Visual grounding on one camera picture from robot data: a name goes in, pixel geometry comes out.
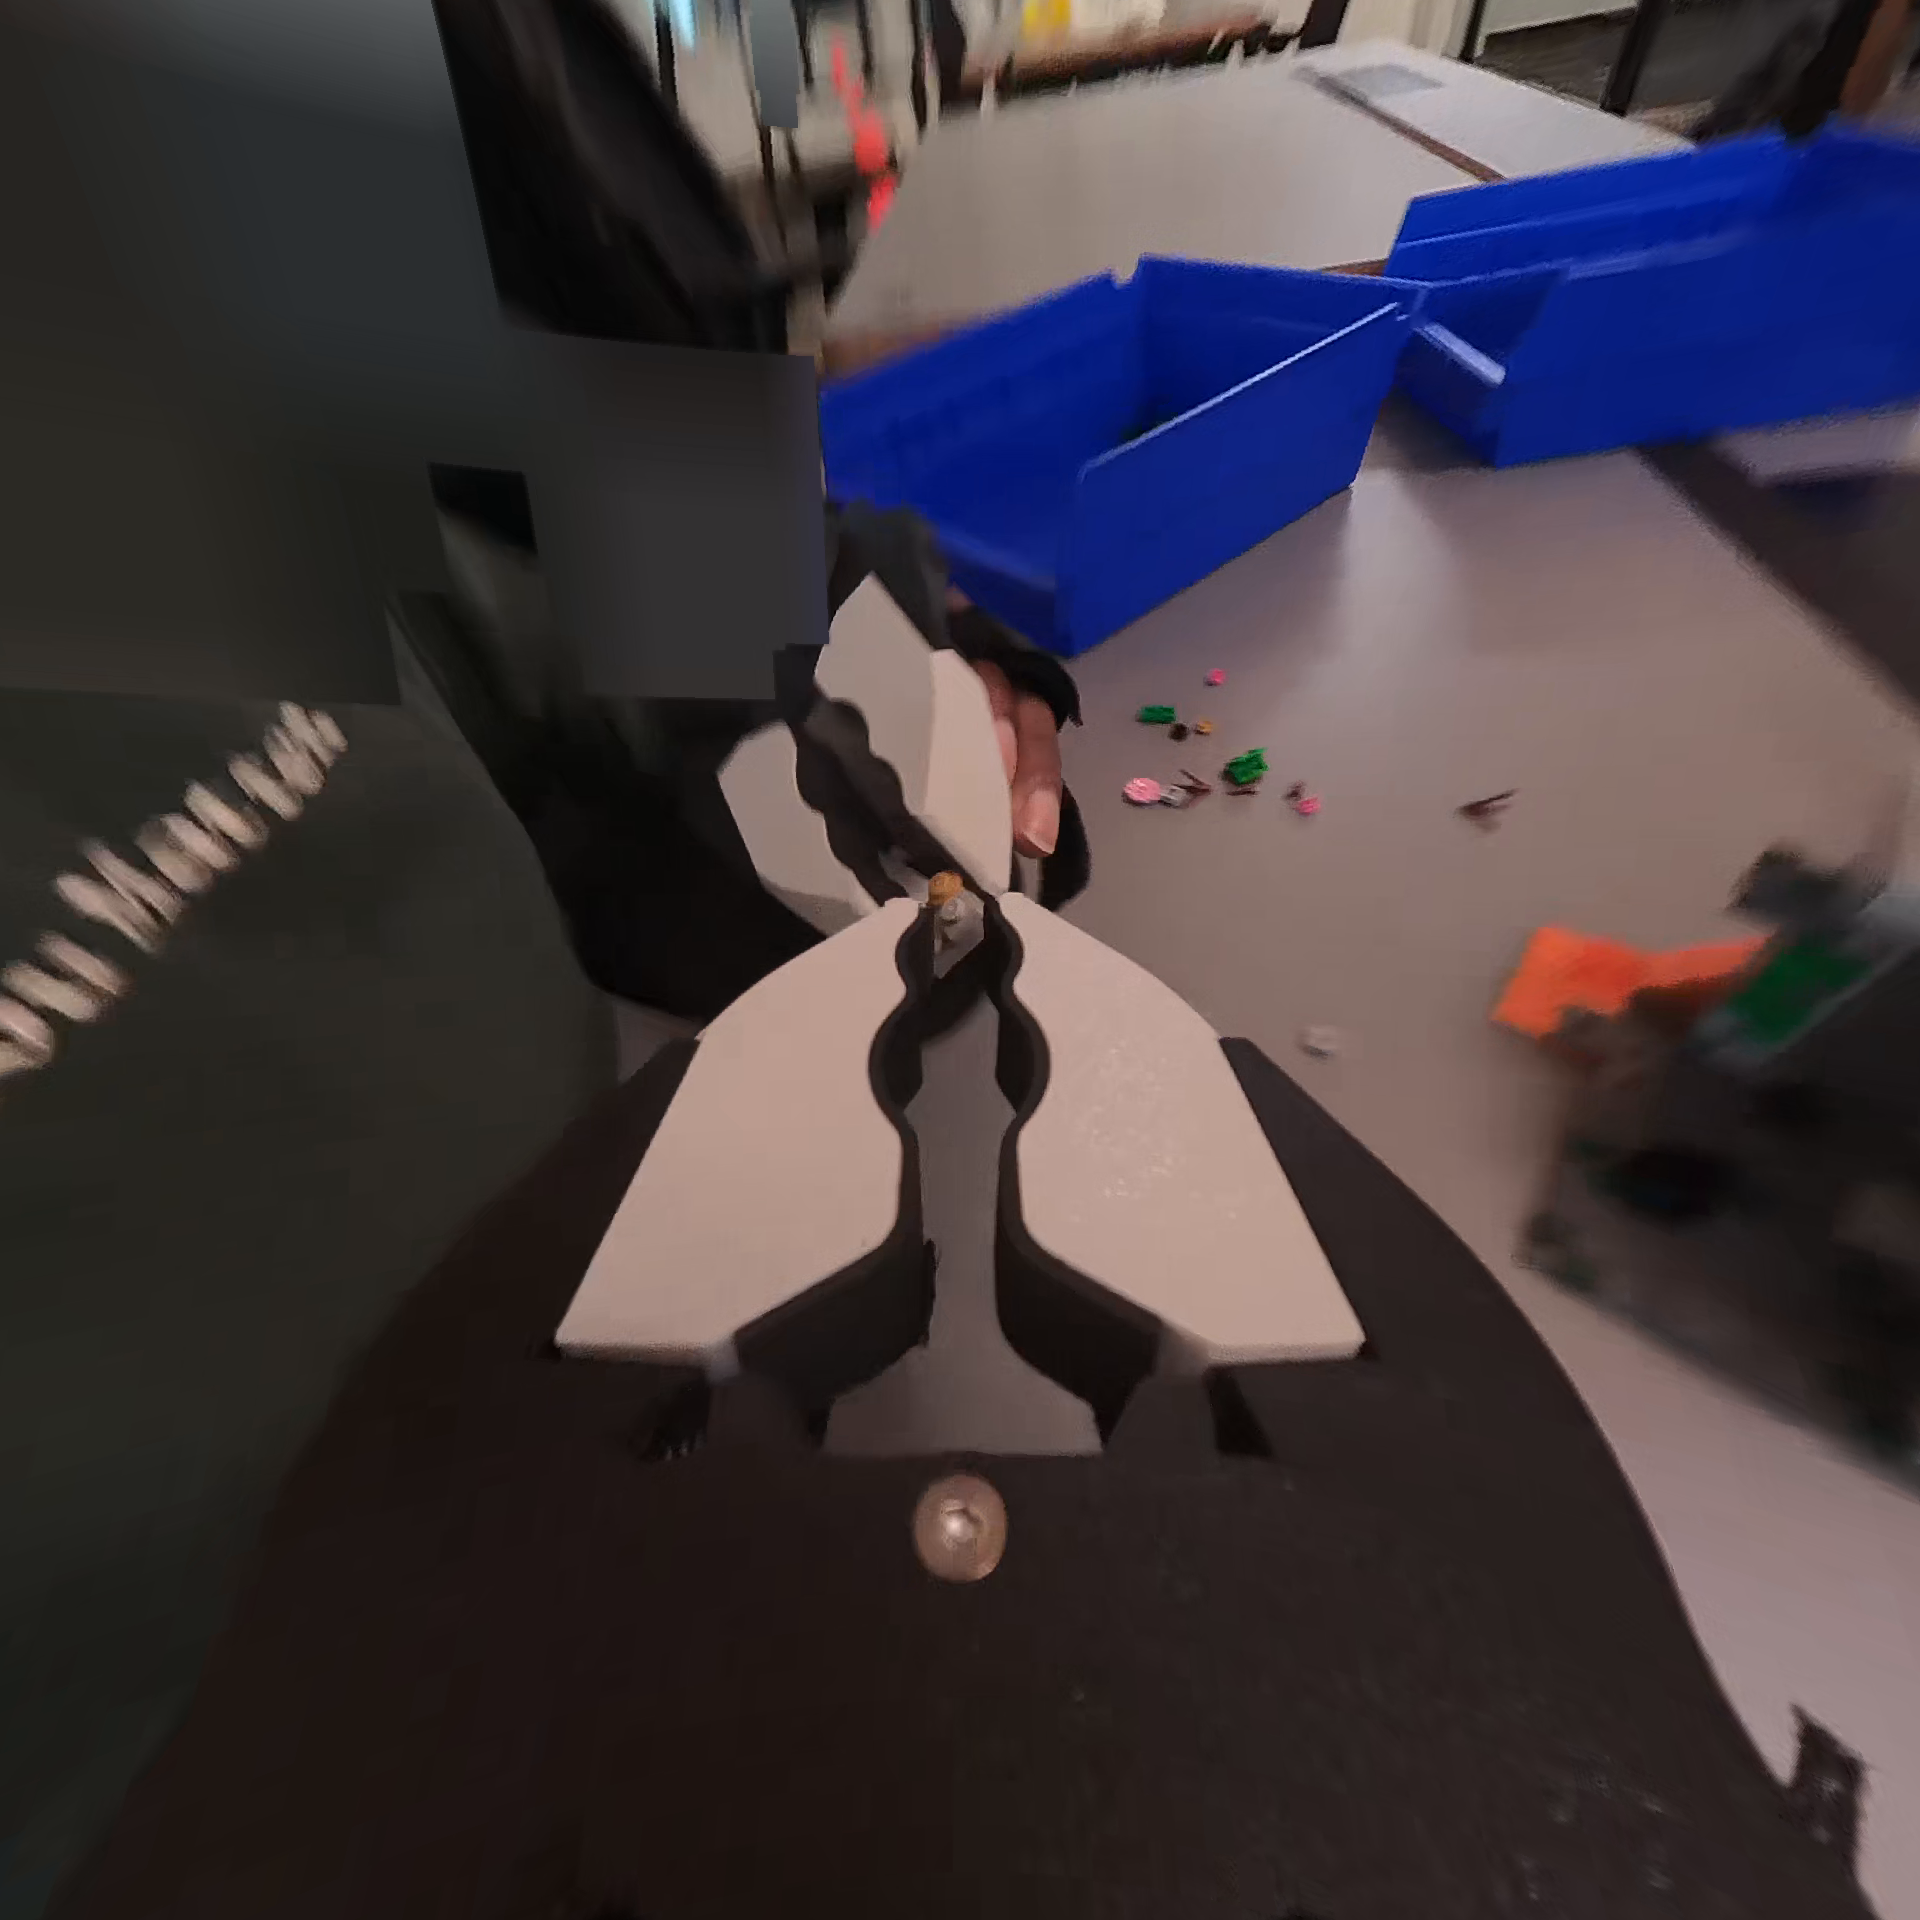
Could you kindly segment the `toy brick model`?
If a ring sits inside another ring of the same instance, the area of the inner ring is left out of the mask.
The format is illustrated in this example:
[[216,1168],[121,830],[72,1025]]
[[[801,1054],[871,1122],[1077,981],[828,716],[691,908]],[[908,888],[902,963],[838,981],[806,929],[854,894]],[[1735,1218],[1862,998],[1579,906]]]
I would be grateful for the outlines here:
[[1760,941],[1730,974],[1563,1016],[1519,1258],[1916,1481],[1916,865],[1771,848],[1735,909]]

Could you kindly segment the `person's left hand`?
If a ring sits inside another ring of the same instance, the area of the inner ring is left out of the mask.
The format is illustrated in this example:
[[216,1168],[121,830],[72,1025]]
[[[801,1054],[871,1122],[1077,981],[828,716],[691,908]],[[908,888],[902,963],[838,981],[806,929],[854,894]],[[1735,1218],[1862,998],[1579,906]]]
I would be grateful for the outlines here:
[[1059,720],[1035,690],[1015,683],[995,662],[974,662],[1011,789],[1012,841],[1027,857],[1059,849],[1065,773]]

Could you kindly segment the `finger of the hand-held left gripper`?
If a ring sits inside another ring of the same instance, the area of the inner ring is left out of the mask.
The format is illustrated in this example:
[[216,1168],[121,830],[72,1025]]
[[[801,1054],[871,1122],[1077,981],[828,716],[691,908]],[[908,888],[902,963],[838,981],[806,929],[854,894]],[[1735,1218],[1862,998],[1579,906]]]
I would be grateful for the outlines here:
[[873,820],[882,856],[996,899],[1015,878],[1012,791],[981,674],[866,576],[830,616],[810,730]]
[[852,716],[815,703],[748,731],[718,786],[758,881],[815,931],[900,899],[894,821]]

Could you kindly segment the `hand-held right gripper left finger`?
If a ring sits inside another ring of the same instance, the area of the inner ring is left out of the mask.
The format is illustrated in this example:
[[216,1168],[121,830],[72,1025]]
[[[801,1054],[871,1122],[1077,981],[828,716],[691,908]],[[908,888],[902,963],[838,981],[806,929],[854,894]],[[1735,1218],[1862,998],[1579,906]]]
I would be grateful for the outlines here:
[[887,901],[674,1052],[561,1354],[846,1395],[925,1340],[934,1254],[908,1111],[932,959],[925,909]]

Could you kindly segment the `person's dark green shirt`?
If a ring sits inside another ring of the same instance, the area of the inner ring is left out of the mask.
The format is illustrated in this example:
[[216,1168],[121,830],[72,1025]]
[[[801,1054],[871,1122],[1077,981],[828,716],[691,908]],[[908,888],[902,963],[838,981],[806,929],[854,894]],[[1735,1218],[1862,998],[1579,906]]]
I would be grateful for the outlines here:
[[341,1373],[612,1084],[409,705],[5,692],[5,1915],[168,1737]]

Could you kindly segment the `black office chair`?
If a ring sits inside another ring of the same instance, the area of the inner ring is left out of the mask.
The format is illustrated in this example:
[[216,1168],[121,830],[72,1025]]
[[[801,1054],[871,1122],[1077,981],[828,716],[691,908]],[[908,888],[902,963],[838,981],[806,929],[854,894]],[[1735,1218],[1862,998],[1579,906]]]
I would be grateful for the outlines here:
[[433,11],[495,290],[518,323],[676,350],[792,350],[802,276],[758,247],[611,3]]

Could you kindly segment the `blue plastic bin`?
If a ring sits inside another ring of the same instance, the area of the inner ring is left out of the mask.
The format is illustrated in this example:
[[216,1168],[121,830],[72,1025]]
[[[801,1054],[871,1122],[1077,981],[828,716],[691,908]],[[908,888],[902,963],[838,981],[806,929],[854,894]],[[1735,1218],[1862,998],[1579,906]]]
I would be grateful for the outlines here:
[[1073,660],[1353,485],[1422,300],[1144,256],[830,381],[828,492]]
[[1412,199],[1399,388],[1492,468],[1918,391],[1916,135],[1825,125]]

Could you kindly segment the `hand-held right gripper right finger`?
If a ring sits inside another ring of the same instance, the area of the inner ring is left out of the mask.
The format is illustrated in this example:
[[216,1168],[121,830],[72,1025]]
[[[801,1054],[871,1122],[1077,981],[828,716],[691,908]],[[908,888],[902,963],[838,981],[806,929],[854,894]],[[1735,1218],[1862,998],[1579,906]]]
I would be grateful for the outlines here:
[[1038,899],[988,904],[995,1302],[1022,1361],[1114,1428],[1147,1380],[1335,1363],[1367,1331],[1231,1048]]

